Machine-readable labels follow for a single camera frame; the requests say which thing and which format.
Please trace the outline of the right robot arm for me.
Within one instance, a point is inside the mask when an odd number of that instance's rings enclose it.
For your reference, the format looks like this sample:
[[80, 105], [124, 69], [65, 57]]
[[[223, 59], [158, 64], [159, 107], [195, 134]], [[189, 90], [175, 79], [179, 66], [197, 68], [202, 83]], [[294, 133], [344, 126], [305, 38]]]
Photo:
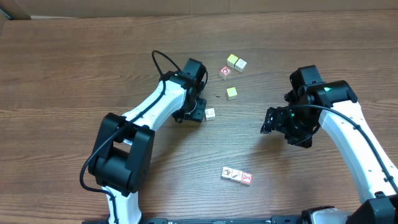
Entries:
[[397, 223], [397, 167], [370, 130], [353, 89], [344, 80], [324, 82], [314, 65], [298, 68], [289, 80], [288, 105], [269, 108], [261, 132], [278, 131], [289, 144], [309, 148], [323, 129], [351, 172], [361, 205], [354, 212], [308, 208], [273, 216], [271, 223]]

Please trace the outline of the acorn picture wooden block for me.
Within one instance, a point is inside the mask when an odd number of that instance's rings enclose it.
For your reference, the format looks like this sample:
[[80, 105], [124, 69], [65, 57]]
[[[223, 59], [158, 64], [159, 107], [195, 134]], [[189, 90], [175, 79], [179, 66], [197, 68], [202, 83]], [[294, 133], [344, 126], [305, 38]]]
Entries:
[[223, 167], [221, 171], [221, 177], [223, 179], [231, 179], [232, 178], [233, 169], [230, 167]]

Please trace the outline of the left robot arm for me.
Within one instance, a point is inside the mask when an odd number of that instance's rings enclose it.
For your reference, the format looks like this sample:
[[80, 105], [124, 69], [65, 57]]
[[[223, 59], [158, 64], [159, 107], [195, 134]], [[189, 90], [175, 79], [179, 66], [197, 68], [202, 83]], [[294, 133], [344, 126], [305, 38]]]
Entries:
[[80, 176], [89, 172], [108, 200], [104, 223], [139, 223], [138, 191], [149, 173], [156, 131], [169, 118], [202, 122], [206, 100], [200, 98], [208, 78], [204, 64], [189, 59], [184, 68], [161, 73], [157, 88], [139, 106], [102, 120], [91, 156]]

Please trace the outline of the hammer picture wooden block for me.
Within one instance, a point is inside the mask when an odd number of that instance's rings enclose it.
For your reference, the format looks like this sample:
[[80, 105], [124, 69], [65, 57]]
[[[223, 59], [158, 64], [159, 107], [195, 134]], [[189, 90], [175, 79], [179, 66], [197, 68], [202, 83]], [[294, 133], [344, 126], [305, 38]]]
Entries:
[[231, 173], [231, 180], [241, 182], [243, 172], [241, 170], [233, 169]]

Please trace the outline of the red letter Y block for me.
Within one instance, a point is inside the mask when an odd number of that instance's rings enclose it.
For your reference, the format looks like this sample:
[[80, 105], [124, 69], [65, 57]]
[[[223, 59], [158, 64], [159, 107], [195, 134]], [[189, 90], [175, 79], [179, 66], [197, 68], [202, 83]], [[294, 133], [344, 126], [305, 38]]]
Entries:
[[251, 185], [252, 178], [253, 178], [253, 175], [251, 173], [243, 172], [241, 175], [241, 183], [246, 184], [246, 185]]

